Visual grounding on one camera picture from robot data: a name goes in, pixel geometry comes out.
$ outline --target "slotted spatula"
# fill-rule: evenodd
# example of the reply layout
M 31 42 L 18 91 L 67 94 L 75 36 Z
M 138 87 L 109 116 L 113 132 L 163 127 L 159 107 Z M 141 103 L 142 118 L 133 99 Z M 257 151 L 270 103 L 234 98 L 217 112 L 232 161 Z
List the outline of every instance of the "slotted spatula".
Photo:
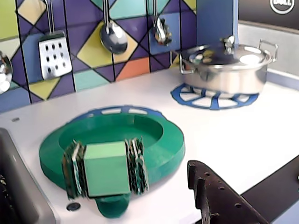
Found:
M 42 76 L 44 80 L 48 80 L 70 73 L 72 64 L 64 31 L 55 31 L 52 0 L 50 0 L 52 22 L 48 2 L 43 1 L 46 5 L 49 33 L 40 39 L 38 46 Z

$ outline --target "blue trivet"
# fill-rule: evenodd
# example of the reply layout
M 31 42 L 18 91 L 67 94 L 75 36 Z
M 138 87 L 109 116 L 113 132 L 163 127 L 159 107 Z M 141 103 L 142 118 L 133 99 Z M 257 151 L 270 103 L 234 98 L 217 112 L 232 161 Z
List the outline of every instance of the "blue trivet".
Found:
M 221 95 L 221 92 L 217 91 L 216 94 L 212 97 L 211 99 L 211 105 L 210 106 L 203 106 L 203 105 L 195 105 L 193 104 L 195 101 L 205 98 L 206 96 L 206 90 L 202 89 L 201 90 L 201 94 L 198 97 L 195 97 L 191 100 L 184 100 L 181 97 L 181 94 L 194 94 L 194 88 L 190 88 L 190 90 L 183 90 L 186 87 L 185 84 L 182 84 L 180 86 L 178 86 L 177 88 L 175 88 L 173 91 L 171 91 L 171 95 L 172 97 L 181 105 L 186 105 L 186 106 L 190 106 L 193 108 L 199 108 L 199 109 L 209 109 L 209 110 L 226 110 L 226 109 L 233 109 L 233 108 L 239 108 L 242 106 L 248 106 L 251 105 L 253 102 L 256 101 L 256 99 L 258 98 L 259 94 L 254 94 L 254 95 L 249 95 L 249 94 L 235 94 L 233 97 L 228 98 L 227 100 L 232 100 L 234 102 L 236 102 L 236 105 L 232 105 L 232 106 L 219 106 L 219 97 Z M 240 101 L 238 98 L 240 96 L 245 96 L 245 97 L 249 97 L 245 102 Z

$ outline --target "pot handle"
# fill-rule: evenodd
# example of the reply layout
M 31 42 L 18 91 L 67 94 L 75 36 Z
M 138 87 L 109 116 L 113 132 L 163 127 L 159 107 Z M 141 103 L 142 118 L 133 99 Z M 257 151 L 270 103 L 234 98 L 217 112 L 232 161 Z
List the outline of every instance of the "pot handle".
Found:
M 186 75 L 186 74 L 193 74 L 194 70 L 185 70 L 183 68 L 183 62 L 182 62 L 182 55 L 179 55 L 179 71 L 181 74 Z M 170 65 L 172 65 L 172 51 L 170 51 Z
M 262 45 L 262 43 L 264 43 L 264 44 L 268 44 L 268 45 L 270 45 L 270 46 L 273 46 L 273 47 L 275 47 L 275 56 L 273 57 L 273 62 L 276 62 L 277 61 L 277 54 L 278 54 L 278 45 L 277 44 L 274 44 L 274 43 L 271 43 L 271 42 L 269 42 L 269 41 L 265 41 L 265 40 L 263 40 L 263 39 L 261 39 L 260 40 L 260 44 L 259 44 L 259 49 L 261 49 L 261 45 Z

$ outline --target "gray sink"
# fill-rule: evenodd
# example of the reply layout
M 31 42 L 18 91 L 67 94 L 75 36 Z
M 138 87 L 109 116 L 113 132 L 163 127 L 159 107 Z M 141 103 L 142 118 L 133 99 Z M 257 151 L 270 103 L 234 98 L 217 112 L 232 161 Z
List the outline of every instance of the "gray sink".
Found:
M 24 224 L 55 224 L 54 214 L 27 171 L 6 129 L 0 128 L 0 170 Z

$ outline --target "orange tile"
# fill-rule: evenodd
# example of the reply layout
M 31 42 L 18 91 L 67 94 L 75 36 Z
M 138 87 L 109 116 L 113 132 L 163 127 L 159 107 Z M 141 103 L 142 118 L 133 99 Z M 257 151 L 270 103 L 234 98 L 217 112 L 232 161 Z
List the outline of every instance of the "orange tile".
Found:
M 148 57 L 128 61 L 116 78 L 117 81 L 143 75 L 150 72 L 150 60 Z

